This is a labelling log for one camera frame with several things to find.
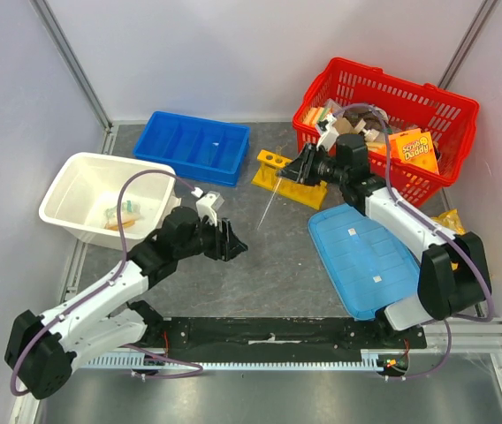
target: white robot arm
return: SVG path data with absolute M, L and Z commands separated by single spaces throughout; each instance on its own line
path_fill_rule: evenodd
M 386 186 L 383 178 L 370 172 L 369 151 L 359 134 L 338 135 L 335 118 L 318 123 L 317 144 L 308 143 L 279 176 L 306 186 L 321 181 L 336 184 L 347 204 L 383 225 L 420 260 L 420 279 L 415 295 L 378 311 L 384 329 L 393 333 L 417 324 L 443 320 L 484 300 L 481 284 L 464 258 L 451 246 L 457 245 L 479 270 L 491 291 L 483 242 L 472 232 L 462 236 L 434 223 L 403 201 Z M 329 155 L 335 146 L 336 154 Z M 452 263 L 457 264 L 453 270 Z
M 161 228 L 131 249 L 119 276 L 113 278 L 120 268 L 117 265 L 62 305 L 40 315 L 27 310 L 15 319 L 5 354 L 11 368 L 16 367 L 30 341 L 54 322 L 23 359 L 18 372 L 36 398 L 53 394 L 91 359 L 135 343 L 148 326 L 158 326 L 163 317 L 144 301 L 129 304 L 116 316 L 109 314 L 175 272 L 180 260 L 204 254 L 213 260 L 230 261 L 247 251 L 229 220 L 217 218 L 222 203 L 219 193 L 209 192 L 196 202 L 197 212 L 187 207 L 173 209 Z

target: yellow test tube rack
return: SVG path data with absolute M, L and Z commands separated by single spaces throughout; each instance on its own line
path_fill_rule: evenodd
M 257 160 L 261 164 L 259 165 L 259 170 L 253 177 L 253 184 L 273 191 L 278 180 L 277 171 L 285 167 L 291 160 L 267 150 L 261 150 L 261 153 L 257 156 Z M 288 199 L 298 201 L 299 203 L 319 210 L 328 193 L 328 188 L 325 181 L 322 181 L 320 185 L 310 187 L 282 178 L 277 193 Z

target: white plastic tub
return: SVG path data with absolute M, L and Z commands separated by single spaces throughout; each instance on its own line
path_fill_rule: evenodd
M 85 243 L 121 249 L 119 233 L 104 229 L 104 211 L 117 206 L 121 187 L 141 170 L 167 170 L 174 174 L 170 166 L 160 163 L 93 153 L 71 156 L 50 185 L 39 216 L 45 223 L 66 228 Z M 148 174 L 127 187 L 124 201 L 139 203 L 142 216 L 125 229 L 128 248 L 159 227 L 163 218 L 180 204 L 174 183 L 174 178 L 164 174 Z

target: red plastic basket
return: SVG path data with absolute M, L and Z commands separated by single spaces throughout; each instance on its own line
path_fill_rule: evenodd
M 335 57 L 316 77 L 294 114 L 299 152 L 305 143 L 316 142 L 319 137 L 315 128 L 302 123 L 303 118 L 310 108 L 323 106 L 328 99 L 341 105 L 375 104 L 386 111 L 391 125 L 401 129 L 418 125 L 431 132 L 441 153 L 437 163 L 439 174 L 392 159 L 391 183 L 415 206 L 422 205 L 440 188 L 456 181 L 475 139 L 475 121 L 479 113 L 476 101 L 431 84 L 420 86 L 392 77 L 380 68 Z M 384 177 L 385 157 L 369 152 L 369 159 L 371 170 Z

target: blue plastic tray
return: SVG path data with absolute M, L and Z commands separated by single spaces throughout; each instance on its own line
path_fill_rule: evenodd
M 380 223 L 340 205 L 312 216 L 308 227 L 330 280 L 353 318 L 372 320 L 381 307 L 416 293 L 418 265 Z
M 166 163 L 181 177 L 235 186 L 248 148 L 249 128 L 244 125 L 155 112 L 133 154 Z

